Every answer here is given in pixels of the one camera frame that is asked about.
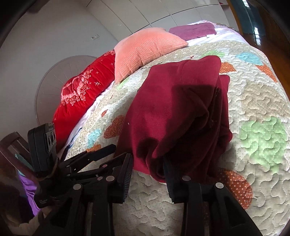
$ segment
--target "pink corduroy pillow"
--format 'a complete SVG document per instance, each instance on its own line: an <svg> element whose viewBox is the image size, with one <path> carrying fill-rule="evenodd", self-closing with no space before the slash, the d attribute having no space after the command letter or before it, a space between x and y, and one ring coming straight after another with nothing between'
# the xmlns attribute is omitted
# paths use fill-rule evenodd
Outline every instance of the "pink corduroy pillow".
<svg viewBox="0 0 290 236"><path fill-rule="evenodd" d="M115 46L115 82L122 82L140 66L187 45L163 28L143 29L128 36Z"/></svg>

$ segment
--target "quilted bedspread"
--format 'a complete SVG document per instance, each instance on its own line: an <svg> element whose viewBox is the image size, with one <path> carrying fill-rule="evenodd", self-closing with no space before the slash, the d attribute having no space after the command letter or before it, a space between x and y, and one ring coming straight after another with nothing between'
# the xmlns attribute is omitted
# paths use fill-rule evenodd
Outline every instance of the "quilted bedspread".
<svg viewBox="0 0 290 236"><path fill-rule="evenodd" d="M117 144L126 112L153 65L207 55L219 56L220 73L231 78L228 101L233 139L220 159L219 181L263 235L279 235L290 217L290 103L267 57L247 44L195 45L143 66L103 98L67 158ZM93 162L83 170L100 164ZM183 204L173 204L166 184L149 175L133 171L128 198L113 207L117 236L180 235Z"/></svg>

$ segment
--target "red floral pillow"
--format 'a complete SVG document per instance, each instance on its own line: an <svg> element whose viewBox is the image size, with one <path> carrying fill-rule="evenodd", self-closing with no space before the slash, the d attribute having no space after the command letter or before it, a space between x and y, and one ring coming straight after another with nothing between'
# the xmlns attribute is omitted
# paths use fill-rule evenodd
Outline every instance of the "red floral pillow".
<svg viewBox="0 0 290 236"><path fill-rule="evenodd" d="M61 90L61 104L55 111L53 122L59 151L76 124L91 107L96 97L115 79L115 51L96 59L78 76L69 79Z"/></svg>

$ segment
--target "maroon fleece blanket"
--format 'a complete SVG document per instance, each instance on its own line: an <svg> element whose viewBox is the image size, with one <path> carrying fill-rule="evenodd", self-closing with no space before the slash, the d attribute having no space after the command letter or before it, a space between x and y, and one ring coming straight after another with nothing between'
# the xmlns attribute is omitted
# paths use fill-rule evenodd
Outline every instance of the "maroon fleece blanket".
<svg viewBox="0 0 290 236"><path fill-rule="evenodd" d="M175 34L185 41L207 36L208 34L217 34L212 23L205 22L195 25L176 26L169 30L169 33Z"/></svg>
<svg viewBox="0 0 290 236"><path fill-rule="evenodd" d="M115 155L131 152L134 169L164 182L162 156L192 180L215 177L232 139L220 58L206 56L155 65L136 94Z"/></svg>

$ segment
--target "purple cloth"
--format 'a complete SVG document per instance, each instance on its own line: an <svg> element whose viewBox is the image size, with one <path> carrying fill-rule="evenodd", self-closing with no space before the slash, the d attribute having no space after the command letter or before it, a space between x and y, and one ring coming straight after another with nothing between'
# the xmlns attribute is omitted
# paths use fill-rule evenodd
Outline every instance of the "purple cloth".
<svg viewBox="0 0 290 236"><path fill-rule="evenodd" d="M208 34L217 34L212 23L200 23L195 25L176 26L169 30L169 33L177 35L185 41L204 37Z"/></svg>
<svg viewBox="0 0 290 236"><path fill-rule="evenodd" d="M31 206L32 212L36 216L38 214L38 212L40 211L40 209L37 207L37 205L34 201L34 194L35 194L37 186L30 179L28 179L20 174L18 174L18 176L19 176L19 179L21 180L23 188L26 192L27 199L28 199L28 202Z"/></svg>

